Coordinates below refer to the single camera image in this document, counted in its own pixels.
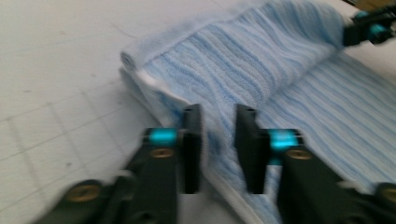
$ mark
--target brass screw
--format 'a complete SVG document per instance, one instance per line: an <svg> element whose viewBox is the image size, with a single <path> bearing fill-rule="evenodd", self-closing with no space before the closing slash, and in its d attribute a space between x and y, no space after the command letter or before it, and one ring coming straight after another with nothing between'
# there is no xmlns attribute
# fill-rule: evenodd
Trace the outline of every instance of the brass screw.
<svg viewBox="0 0 396 224"><path fill-rule="evenodd" d="M396 203L396 189L384 189L382 194L393 203Z"/></svg>
<svg viewBox="0 0 396 224"><path fill-rule="evenodd" d="M152 150L150 152L150 155L152 158L157 158L157 159L163 159L163 158L168 158L173 156L174 150L169 149L169 148L159 148Z"/></svg>
<svg viewBox="0 0 396 224"><path fill-rule="evenodd" d="M296 160L311 160L312 155L309 152L302 150L289 150L286 152L286 155L290 156Z"/></svg>
<svg viewBox="0 0 396 224"><path fill-rule="evenodd" d="M100 189L96 185L78 186L69 191L67 200L73 203L84 203L99 196Z"/></svg>

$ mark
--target fabric fold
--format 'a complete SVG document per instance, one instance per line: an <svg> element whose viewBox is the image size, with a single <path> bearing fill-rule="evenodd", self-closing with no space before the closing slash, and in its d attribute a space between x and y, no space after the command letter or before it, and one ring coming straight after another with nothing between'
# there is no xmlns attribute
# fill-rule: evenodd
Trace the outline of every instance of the fabric fold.
<svg viewBox="0 0 396 224"><path fill-rule="evenodd" d="M315 2L244 4L127 46L121 75L163 126L177 127L185 106L201 104L205 177L246 223L278 223L278 167L269 168L265 195L245 191L235 104L258 109L263 128L302 130L321 158L367 190L396 182L396 88L342 52L343 24Z"/></svg>

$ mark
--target teal marker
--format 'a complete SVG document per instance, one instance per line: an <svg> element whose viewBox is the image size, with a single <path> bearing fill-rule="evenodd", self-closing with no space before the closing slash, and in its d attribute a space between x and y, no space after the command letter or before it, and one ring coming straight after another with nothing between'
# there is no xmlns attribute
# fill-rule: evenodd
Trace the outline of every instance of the teal marker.
<svg viewBox="0 0 396 224"><path fill-rule="evenodd" d="M177 144L177 130L171 128L153 129L149 141L154 146L175 147Z"/></svg>
<svg viewBox="0 0 396 224"><path fill-rule="evenodd" d="M386 32L387 29L380 25L380 24L374 24L370 26L369 34L368 34L368 39L372 41L374 38L379 36L381 33Z"/></svg>
<svg viewBox="0 0 396 224"><path fill-rule="evenodd" d="M298 146L298 140L293 130L270 129L268 130L271 139L271 149L274 157L270 160L270 165L281 165L280 155L287 151L289 147Z"/></svg>
<svg viewBox="0 0 396 224"><path fill-rule="evenodd" d="M355 18L362 18L362 17L367 16L368 14L369 13L366 11L360 11L360 12L358 12L358 14L356 14Z"/></svg>

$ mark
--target white surface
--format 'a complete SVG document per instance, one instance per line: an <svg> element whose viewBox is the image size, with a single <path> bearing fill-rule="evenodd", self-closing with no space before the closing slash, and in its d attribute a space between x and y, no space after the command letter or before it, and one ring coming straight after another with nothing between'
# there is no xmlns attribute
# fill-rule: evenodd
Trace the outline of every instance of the white surface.
<svg viewBox="0 0 396 224"><path fill-rule="evenodd" d="M351 15L354 9L325 1ZM28 223L71 183L108 180L158 125L119 79L120 50L172 21L237 0L0 1L0 223ZM395 43L349 53L396 77ZM204 194L182 223L232 223Z"/></svg>

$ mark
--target blue striped towel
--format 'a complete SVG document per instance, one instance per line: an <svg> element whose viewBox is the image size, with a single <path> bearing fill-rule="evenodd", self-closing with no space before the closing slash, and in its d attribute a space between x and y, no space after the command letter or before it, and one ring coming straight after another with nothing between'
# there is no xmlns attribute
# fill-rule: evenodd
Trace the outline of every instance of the blue striped towel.
<svg viewBox="0 0 396 224"><path fill-rule="evenodd" d="M246 223L278 223L279 167L246 193L235 104L263 128L296 128L335 171L370 191L396 182L396 88L342 51L343 17L308 1L261 1L183 21L126 47L122 77L163 126L205 115L205 177Z"/></svg>

